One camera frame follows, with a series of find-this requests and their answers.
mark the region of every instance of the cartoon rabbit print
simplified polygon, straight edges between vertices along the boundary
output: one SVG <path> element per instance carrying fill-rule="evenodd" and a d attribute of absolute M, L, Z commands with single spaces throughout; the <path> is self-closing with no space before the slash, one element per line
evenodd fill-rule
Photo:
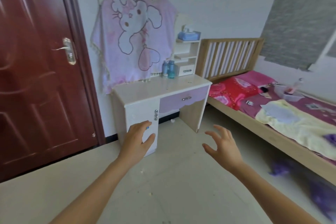
<path fill-rule="evenodd" d="M 153 28 L 159 28 L 162 25 L 162 15 L 160 11 L 152 5 L 147 5 L 142 0 L 113 0 L 112 10 L 116 12 L 120 19 L 120 26 L 123 29 L 119 37 L 118 46 L 125 54 L 131 54 L 133 45 L 131 37 L 144 31 L 146 33 L 146 23 L 151 22 Z M 139 58 L 139 68 L 147 71 L 153 63 L 160 61 L 160 54 L 154 49 L 147 48 L 144 44 L 144 49 Z"/>

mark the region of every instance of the purple drawer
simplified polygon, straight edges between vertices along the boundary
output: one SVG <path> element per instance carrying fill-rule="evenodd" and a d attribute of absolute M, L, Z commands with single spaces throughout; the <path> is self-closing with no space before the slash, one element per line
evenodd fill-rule
<path fill-rule="evenodd" d="M 177 110 L 185 105 L 191 105 L 207 97 L 209 86 L 185 91 L 179 94 L 167 96 L 160 100 L 160 113 Z"/>

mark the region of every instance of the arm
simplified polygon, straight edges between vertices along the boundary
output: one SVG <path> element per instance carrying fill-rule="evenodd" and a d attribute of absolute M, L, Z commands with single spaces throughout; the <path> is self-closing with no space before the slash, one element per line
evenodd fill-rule
<path fill-rule="evenodd" d="M 214 125 L 214 128 L 219 131 L 220 136 L 214 131 L 207 131 L 205 134 L 214 139 L 217 150 L 203 144 L 204 150 L 244 184 L 274 224 L 319 224 L 243 161 L 229 130 L 218 125 Z"/>
<path fill-rule="evenodd" d="M 151 134 L 144 143 L 142 136 L 146 127 L 152 123 L 144 121 L 132 125 L 125 136 L 124 144 L 115 161 L 68 205 L 51 224 L 59 223 L 96 223 L 103 212 L 114 189 L 127 171 L 139 162 L 153 144 L 155 134 Z"/>

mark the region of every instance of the blue bottle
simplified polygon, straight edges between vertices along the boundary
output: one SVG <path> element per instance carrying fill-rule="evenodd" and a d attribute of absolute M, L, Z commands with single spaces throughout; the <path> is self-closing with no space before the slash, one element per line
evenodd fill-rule
<path fill-rule="evenodd" d="M 162 76 L 163 77 L 168 76 L 168 63 L 165 60 L 163 61 L 163 64 L 162 64 Z"/>
<path fill-rule="evenodd" d="M 168 78 L 174 78 L 175 77 L 175 71 L 174 71 L 174 61 L 169 60 L 168 64 Z"/>

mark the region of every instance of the yellow blanket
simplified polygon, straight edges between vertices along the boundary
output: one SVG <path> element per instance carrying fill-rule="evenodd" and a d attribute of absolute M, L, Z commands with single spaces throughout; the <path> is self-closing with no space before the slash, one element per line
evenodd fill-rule
<path fill-rule="evenodd" d="M 270 125 L 279 133 L 295 140 L 309 150 L 318 152 L 329 159 L 336 160 L 336 147 L 322 137 L 326 134 L 336 134 L 336 126 L 302 112 L 283 99 L 272 101 L 272 103 L 291 110 L 300 120 L 291 124 L 279 122 L 276 118 L 267 115 L 263 109 L 257 113 L 255 119 L 263 124 Z"/>

